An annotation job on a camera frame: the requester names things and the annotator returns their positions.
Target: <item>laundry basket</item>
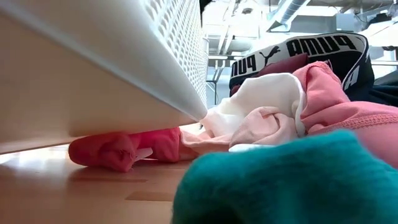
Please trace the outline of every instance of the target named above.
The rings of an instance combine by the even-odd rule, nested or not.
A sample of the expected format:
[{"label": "laundry basket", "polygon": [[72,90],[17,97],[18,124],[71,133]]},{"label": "laundry basket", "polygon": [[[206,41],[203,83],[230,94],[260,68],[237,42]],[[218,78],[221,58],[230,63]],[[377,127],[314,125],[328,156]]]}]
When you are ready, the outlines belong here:
[{"label": "laundry basket", "polygon": [[199,1],[0,0],[0,153],[206,115]]}]

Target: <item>pink fabric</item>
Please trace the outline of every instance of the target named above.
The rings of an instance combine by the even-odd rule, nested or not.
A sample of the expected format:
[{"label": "pink fabric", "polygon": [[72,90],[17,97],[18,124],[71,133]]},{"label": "pink fabric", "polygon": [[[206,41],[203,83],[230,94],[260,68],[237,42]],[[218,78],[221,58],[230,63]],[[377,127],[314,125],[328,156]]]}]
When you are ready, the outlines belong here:
[{"label": "pink fabric", "polygon": [[271,106],[250,112],[232,134],[217,136],[211,131],[199,135],[182,131],[182,143],[199,154],[228,151],[242,143],[278,145],[297,138],[295,121]]},{"label": "pink fabric", "polygon": [[[150,159],[177,162],[180,160],[179,147],[180,129],[171,128],[137,134],[119,132],[88,136],[73,141],[68,152],[70,159],[77,164],[127,172],[140,149],[152,148]],[[190,156],[188,159],[195,157],[189,151],[187,154]]]},{"label": "pink fabric", "polygon": [[324,62],[311,63],[294,75],[307,93],[301,120],[308,134],[352,129],[375,156],[398,168],[398,108],[350,102],[340,80]]}]

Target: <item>pile of clothes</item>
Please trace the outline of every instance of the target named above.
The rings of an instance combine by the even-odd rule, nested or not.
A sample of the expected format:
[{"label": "pile of clothes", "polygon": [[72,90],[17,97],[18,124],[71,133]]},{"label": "pile of clothes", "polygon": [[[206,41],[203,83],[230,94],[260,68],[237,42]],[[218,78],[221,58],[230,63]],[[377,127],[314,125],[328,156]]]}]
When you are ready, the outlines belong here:
[{"label": "pile of clothes", "polygon": [[176,127],[88,136],[72,142],[69,155],[77,164],[127,172],[143,158],[192,160],[240,144],[278,146],[350,129],[376,157],[397,168],[398,108],[373,95],[373,83],[362,35],[294,37],[233,63],[231,97],[208,111],[200,121],[202,132]]},{"label": "pile of clothes", "polygon": [[229,87],[200,133],[89,136],[70,158],[127,172],[206,154],[178,187],[173,223],[398,223],[398,105],[374,86],[365,37],[288,39],[236,61]]}]

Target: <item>wooden floor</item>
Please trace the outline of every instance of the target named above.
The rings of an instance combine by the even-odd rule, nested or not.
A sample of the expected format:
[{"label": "wooden floor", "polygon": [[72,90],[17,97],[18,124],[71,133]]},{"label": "wooden floor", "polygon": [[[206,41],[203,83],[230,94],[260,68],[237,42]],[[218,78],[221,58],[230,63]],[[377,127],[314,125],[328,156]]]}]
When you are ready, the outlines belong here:
[{"label": "wooden floor", "polygon": [[0,156],[0,223],[170,223],[188,163],[121,174],[74,164],[66,146]]}]

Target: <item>white fabric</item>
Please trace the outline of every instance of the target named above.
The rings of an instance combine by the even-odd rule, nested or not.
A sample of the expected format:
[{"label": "white fabric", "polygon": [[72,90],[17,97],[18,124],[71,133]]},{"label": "white fabric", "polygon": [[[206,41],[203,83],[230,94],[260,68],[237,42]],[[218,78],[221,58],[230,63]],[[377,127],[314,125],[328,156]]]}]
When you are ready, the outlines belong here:
[{"label": "white fabric", "polygon": [[252,110],[261,106],[274,106],[295,120],[297,135],[302,137],[305,128],[300,114],[305,100],[300,81],[290,73],[248,78],[237,93],[231,98],[222,99],[218,106],[209,109],[206,117],[200,122],[215,136],[233,134]]},{"label": "white fabric", "polygon": [[236,144],[232,146],[228,151],[229,152],[246,152],[255,149],[264,149],[264,148],[272,148],[276,146],[271,145],[260,145],[260,144]]},{"label": "white fabric", "polygon": [[152,148],[139,149],[137,151],[136,159],[134,160],[134,162],[137,162],[140,159],[145,159],[150,155],[152,155],[153,153],[154,151],[152,150]]}]

